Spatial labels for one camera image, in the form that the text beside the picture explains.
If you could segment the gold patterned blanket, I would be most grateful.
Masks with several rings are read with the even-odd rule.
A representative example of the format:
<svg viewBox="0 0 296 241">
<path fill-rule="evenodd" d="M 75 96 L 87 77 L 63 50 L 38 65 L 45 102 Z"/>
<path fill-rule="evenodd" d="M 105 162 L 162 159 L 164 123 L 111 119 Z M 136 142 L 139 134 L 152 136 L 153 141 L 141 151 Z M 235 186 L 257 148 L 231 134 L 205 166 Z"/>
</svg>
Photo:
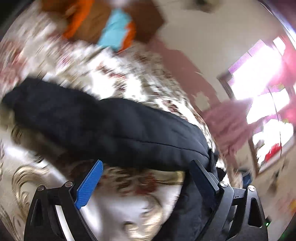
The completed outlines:
<svg viewBox="0 0 296 241">
<path fill-rule="evenodd" d="M 40 185 L 62 186 L 92 166 L 69 161 L 60 147 L 1 110 L 1 222 L 23 240 L 29 207 Z M 81 213 L 98 240 L 152 240 L 172 213 L 184 173 L 104 167 Z"/>
</svg>

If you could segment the brown framed window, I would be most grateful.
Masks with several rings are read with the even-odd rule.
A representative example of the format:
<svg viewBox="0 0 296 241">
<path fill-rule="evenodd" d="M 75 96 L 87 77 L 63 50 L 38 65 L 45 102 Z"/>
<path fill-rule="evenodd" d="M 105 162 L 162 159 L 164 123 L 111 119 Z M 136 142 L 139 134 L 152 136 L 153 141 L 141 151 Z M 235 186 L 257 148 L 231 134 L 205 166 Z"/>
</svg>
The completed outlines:
<svg viewBox="0 0 296 241">
<path fill-rule="evenodd" d="M 248 145 L 259 174 L 295 142 L 295 42 L 286 34 L 258 40 L 218 79 L 230 99 L 251 101 Z"/>
</svg>

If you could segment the orange brown blue pillow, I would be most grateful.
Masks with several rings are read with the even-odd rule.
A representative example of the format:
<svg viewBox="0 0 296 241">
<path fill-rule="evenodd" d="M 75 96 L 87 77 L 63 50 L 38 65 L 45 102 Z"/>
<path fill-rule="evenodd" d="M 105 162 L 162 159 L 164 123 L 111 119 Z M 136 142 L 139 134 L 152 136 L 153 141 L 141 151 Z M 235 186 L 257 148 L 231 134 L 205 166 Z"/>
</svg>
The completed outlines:
<svg viewBox="0 0 296 241">
<path fill-rule="evenodd" d="M 42 1 L 42 10 L 59 14 L 67 21 L 63 37 L 85 41 L 120 52 L 130 47 L 136 36 L 132 17 L 103 1 Z"/>
</svg>

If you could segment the pink curtain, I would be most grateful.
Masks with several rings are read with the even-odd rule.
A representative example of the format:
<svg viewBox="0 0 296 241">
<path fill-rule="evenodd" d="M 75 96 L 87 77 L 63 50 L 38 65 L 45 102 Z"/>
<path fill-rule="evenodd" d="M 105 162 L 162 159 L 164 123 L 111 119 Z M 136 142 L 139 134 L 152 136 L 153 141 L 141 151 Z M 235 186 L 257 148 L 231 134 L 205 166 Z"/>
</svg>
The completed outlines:
<svg viewBox="0 0 296 241">
<path fill-rule="evenodd" d="M 229 99 L 203 113 L 223 156 L 233 157 L 249 141 L 253 126 L 246 121 L 250 100 Z"/>
</svg>

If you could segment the floral bed sheet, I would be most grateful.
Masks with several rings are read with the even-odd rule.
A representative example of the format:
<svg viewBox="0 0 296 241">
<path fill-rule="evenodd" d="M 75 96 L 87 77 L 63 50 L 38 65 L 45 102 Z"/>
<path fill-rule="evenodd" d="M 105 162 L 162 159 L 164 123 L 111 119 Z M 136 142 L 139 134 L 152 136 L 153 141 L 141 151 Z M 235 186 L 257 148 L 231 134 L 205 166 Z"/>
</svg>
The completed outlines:
<svg viewBox="0 0 296 241">
<path fill-rule="evenodd" d="M 160 58 L 139 44 L 121 54 L 85 42 L 71 43 L 53 23 L 15 27 L 1 41 L 1 95 L 27 76 L 77 89 L 96 99 L 129 99 L 173 113 L 215 141 L 187 94 Z"/>
</svg>

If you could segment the cloth covered wall unit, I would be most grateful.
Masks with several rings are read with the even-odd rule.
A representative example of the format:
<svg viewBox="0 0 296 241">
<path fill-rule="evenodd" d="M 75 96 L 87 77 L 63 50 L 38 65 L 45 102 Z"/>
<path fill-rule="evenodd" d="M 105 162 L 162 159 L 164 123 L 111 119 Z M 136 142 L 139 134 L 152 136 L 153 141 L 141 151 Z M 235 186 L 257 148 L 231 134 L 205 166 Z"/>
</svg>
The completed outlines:
<svg viewBox="0 0 296 241">
<path fill-rule="evenodd" d="M 185 1 L 184 7 L 187 10 L 198 10 L 204 13 L 213 13 L 220 8 L 224 1 L 222 0 L 191 0 Z"/>
</svg>

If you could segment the brown wooden headboard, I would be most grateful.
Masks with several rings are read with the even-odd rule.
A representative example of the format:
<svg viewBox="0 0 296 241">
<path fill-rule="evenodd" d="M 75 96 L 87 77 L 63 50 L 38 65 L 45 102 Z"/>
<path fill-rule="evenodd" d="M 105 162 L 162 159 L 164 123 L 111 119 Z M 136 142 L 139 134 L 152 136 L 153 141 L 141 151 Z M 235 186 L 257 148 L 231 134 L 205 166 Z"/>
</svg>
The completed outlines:
<svg viewBox="0 0 296 241">
<path fill-rule="evenodd" d="M 135 23 L 137 41 L 148 43 L 165 23 L 154 1 L 130 1 L 123 9 Z"/>
</svg>

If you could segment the dark navy padded jacket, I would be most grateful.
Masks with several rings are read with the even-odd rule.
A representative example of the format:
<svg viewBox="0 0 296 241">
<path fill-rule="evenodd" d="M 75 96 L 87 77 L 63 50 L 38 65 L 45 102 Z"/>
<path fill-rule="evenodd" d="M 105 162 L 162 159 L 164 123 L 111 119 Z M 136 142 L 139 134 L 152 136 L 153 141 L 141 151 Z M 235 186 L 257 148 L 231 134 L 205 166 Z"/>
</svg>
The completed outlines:
<svg viewBox="0 0 296 241">
<path fill-rule="evenodd" d="M 209 218 L 190 175 L 198 160 L 216 174 L 218 153 L 196 125 L 172 113 L 124 98 L 97 100 L 77 89 L 27 78 L 3 104 L 16 122 L 41 132 L 74 158 L 96 159 L 121 168 L 184 171 L 176 207 L 156 240 L 195 240 Z"/>
</svg>

